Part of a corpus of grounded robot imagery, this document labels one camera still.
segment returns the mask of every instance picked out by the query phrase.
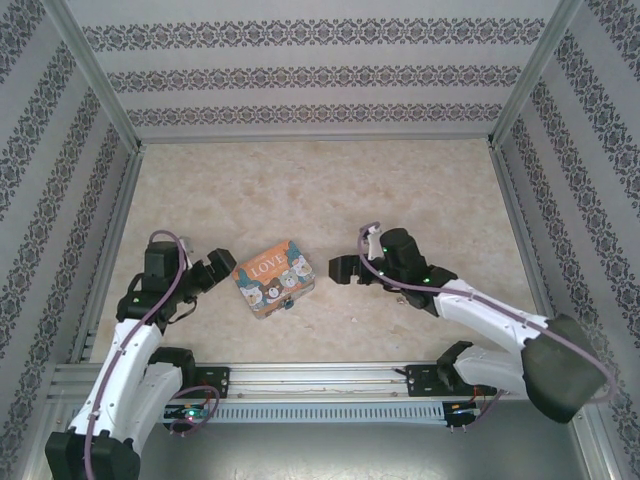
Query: cartoon animal illustration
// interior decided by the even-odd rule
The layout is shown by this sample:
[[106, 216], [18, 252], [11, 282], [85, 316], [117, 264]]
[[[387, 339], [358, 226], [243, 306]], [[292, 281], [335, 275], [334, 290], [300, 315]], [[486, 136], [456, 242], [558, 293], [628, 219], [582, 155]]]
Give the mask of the cartoon animal illustration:
[[282, 272], [279, 278], [280, 283], [284, 286], [285, 290], [291, 290], [298, 283], [300, 283], [300, 280], [298, 280], [298, 274], [293, 270], [285, 270], [284, 272]]
[[265, 305], [261, 287], [262, 285], [258, 285], [257, 283], [249, 284], [246, 287], [240, 287], [242, 295], [247, 299], [249, 306], [253, 310], [259, 310]]
[[302, 255], [299, 255], [298, 258], [293, 260], [292, 265], [293, 270], [298, 275], [301, 282], [306, 282], [307, 277], [311, 274], [311, 265], [307, 263], [305, 258]]
[[284, 287], [280, 283], [280, 279], [278, 277], [275, 277], [272, 278], [269, 283], [264, 285], [261, 290], [262, 294], [267, 299], [267, 303], [274, 303], [284, 292]]

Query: patterned wallpaper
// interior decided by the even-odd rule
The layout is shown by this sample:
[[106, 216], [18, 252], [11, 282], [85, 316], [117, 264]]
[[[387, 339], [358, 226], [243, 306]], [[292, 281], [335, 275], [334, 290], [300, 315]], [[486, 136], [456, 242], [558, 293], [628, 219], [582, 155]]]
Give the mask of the patterned wallpaper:
[[144, 141], [488, 134], [557, 0], [129, 3], [69, 0]]
[[640, 478], [639, 19], [585, 2], [501, 146], [553, 308], [618, 379], [601, 411], [622, 478]]
[[40, 2], [2, 1], [0, 15], [0, 479], [10, 479], [52, 368], [68, 358], [129, 152]]

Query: small box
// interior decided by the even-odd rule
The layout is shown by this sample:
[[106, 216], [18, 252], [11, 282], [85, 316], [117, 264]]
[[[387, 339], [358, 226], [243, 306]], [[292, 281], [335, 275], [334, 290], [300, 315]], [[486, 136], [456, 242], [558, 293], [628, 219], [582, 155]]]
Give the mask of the small box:
[[315, 286], [315, 273], [295, 243], [284, 241], [233, 271], [233, 279], [257, 318], [266, 318]]

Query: enclosure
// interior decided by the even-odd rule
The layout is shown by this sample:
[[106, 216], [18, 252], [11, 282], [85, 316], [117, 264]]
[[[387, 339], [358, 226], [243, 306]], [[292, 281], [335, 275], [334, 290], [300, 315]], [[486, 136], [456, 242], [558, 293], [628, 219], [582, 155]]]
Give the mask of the enclosure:
[[[568, 426], [506, 400], [467, 435], [223, 422], [180, 443], [156, 427], [141, 478], [640, 477], [637, 0], [0, 10], [0, 478], [50, 478], [43, 442], [84, 401], [159, 228], [189, 237], [194, 260], [292, 239], [316, 271], [313, 292], [264, 320], [231, 280], [203, 295], [163, 338], [199, 363], [306, 369], [315, 385], [432, 362], [458, 340], [491, 347], [328, 278], [375, 220], [494, 298], [578, 319], [615, 400]], [[282, 393], [260, 385], [230, 405]], [[355, 402], [349, 385], [328, 403]]]

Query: marble floor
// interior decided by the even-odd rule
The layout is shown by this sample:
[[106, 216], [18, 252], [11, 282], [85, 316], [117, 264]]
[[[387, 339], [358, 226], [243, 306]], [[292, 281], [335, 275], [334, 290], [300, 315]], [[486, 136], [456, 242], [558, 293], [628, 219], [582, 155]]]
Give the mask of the marble floor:
[[292, 239], [318, 275], [313, 292], [264, 320], [231, 279], [202, 295], [197, 311], [164, 337], [199, 362], [435, 360], [458, 340], [491, 346], [380, 286], [327, 277], [328, 260], [355, 253], [359, 227], [374, 220], [407, 228], [430, 263], [533, 311], [482, 140], [152, 145], [91, 359], [106, 356], [118, 299], [160, 228], [190, 237], [193, 259], [222, 247], [239, 263]]

